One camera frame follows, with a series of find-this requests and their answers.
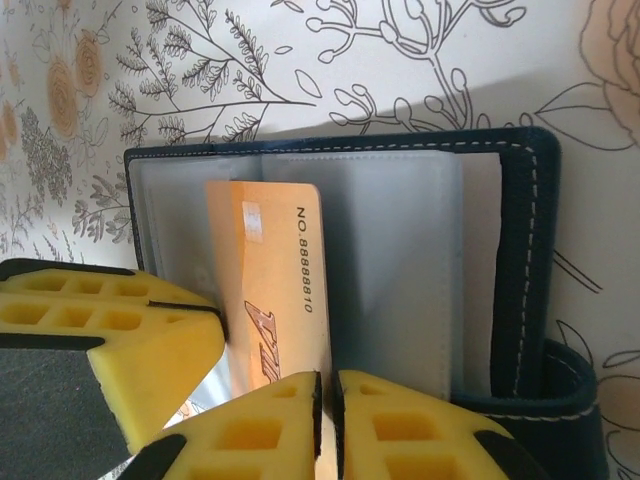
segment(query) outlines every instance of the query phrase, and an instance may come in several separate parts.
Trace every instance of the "white stitching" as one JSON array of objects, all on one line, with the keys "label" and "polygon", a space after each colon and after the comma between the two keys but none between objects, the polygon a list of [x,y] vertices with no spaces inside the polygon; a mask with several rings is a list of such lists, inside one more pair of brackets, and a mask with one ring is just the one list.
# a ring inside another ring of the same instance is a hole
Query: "white stitching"
[{"label": "white stitching", "polygon": [[[531,163],[532,163],[532,169],[531,169],[531,179],[533,182],[533,186],[532,186],[532,192],[533,192],[533,200],[531,202],[531,219],[529,222],[529,227],[530,227],[530,232],[529,232],[529,242],[528,242],[528,247],[527,247],[527,264],[525,266],[525,288],[524,288],[524,292],[523,292],[523,296],[522,296],[522,314],[521,314],[521,328],[520,328],[520,342],[519,342],[519,346],[518,346],[518,363],[516,366],[516,378],[515,378],[515,382],[514,382],[514,387],[513,387],[513,394],[514,396],[518,396],[518,384],[520,382],[520,373],[521,373],[521,368],[522,368],[522,352],[524,349],[524,341],[525,341],[525,337],[527,334],[527,330],[526,330],[526,322],[527,322],[527,313],[526,313],[526,305],[527,305],[527,298],[529,295],[529,266],[531,265],[531,254],[532,254],[532,246],[533,246],[533,239],[534,239],[534,227],[535,227],[535,218],[536,218],[536,202],[538,200],[538,174],[537,174],[537,167],[538,167],[538,159],[536,158],[535,155],[535,150],[533,148],[531,148],[530,146],[523,146],[519,143],[509,143],[505,140],[498,140],[498,141],[484,141],[484,142],[479,142],[479,141],[473,141],[473,142],[455,142],[456,146],[466,146],[466,145],[471,145],[471,146],[480,146],[481,144],[484,144],[484,146],[490,146],[490,145],[498,145],[500,147],[512,147],[512,148],[521,148],[524,149],[528,154],[531,155]],[[376,145],[375,147],[372,145],[366,145],[364,146],[364,150],[372,150],[373,148],[375,149],[382,149],[382,148],[390,148],[392,146],[396,146],[396,144],[387,144],[387,145]],[[450,142],[443,142],[443,143],[435,143],[435,142],[431,142],[431,143],[427,143],[426,147],[427,148],[432,148],[432,147],[439,147],[439,146],[443,146],[443,147],[450,147],[451,143]],[[408,148],[409,145],[400,145],[401,148]],[[423,143],[414,143],[412,145],[413,148],[425,148],[425,144]],[[354,150],[360,150],[362,149],[362,147],[353,147],[351,145],[345,145],[345,146],[335,146],[335,147],[315,147],[315,148],[304,148],[304,149],[299,149],[299,148],[288,148],[288,149],[281,149],[281,148],[270,148],[270,149],[259,149],[259,150],[239,150],[239,151],[230,151],[230,152],[226,152],[228,154],[233,154],[233,155],[242,155],[242,154],[258,154],[258,153],[301,153],[301,152],[320,152],[320,151],[326,151],[326,150],[333,150],[333,151],[340,151],[340,150],[348,150],[348,149],[354,149]],[[151,153],[147,153],[147,154],[143,154],[143,155],[132,155],[131,158],[135,159],[135,158],[157,158],[157,157],[200,157],[200,156],[211,156],[211,155],[216,155],[215,152],[209,152],[209,151],[195,151],[195,152],[184,152],[184,153],[166,153],[166,154],[162,154],[162,155],[157,155],[157,154],[151,154]]]},{"label": "white stitching", "polygon": [[528,415],[501,415],[497,413],[483,413],[485,417],[489,418],[504,418],[508,420],[527,420],[529,422],[573,422],[580,420],[583,417],[588,417],[591,412],[598,406],[598,402],[593,402],[589,407],[585,408],[581,412],[574,415],[559,415],[557,417],[530,417]]}]

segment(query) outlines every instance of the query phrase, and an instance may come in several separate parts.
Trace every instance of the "floral wallpaper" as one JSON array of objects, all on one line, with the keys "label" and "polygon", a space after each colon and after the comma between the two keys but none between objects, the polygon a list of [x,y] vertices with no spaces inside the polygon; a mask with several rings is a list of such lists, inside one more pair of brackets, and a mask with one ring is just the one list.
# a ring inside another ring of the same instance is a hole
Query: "floral wallpaper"
[{"label": "floral wallpaper", "polygon": [[3,0],[0,257],[135,266],[140,145],[510,125],[563,148],[549,335],[640,478],[640,1]]}]

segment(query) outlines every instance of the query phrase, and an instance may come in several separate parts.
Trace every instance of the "dark blue wallet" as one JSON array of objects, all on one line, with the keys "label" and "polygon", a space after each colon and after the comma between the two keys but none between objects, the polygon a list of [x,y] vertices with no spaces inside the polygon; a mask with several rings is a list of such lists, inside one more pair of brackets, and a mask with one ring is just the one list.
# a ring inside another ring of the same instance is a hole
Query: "dark blue wallet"
[{"label": "dark blue wallet", "polygon": [[[125,168],[133,205],[130,167],[140,159],[385,150],[499,154],[502,222],[492,396],[456,395],[452,401],[505,426],[555,480],[607,478],[594,372],[568,347],[545,339],[560,178],[560,147],[548,131],[527,127],[138,148],[125,152]],[[144,270],[133,208],[132,223]]]}]

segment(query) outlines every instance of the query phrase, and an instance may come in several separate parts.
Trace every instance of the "card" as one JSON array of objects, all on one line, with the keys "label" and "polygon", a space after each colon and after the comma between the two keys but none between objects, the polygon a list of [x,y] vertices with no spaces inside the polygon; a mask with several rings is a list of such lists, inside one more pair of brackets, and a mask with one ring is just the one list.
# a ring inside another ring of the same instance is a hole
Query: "card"
[{"label": "card", "polygon": [[320,198],[313,185],[207,183],[232,393],[331,368]]}]

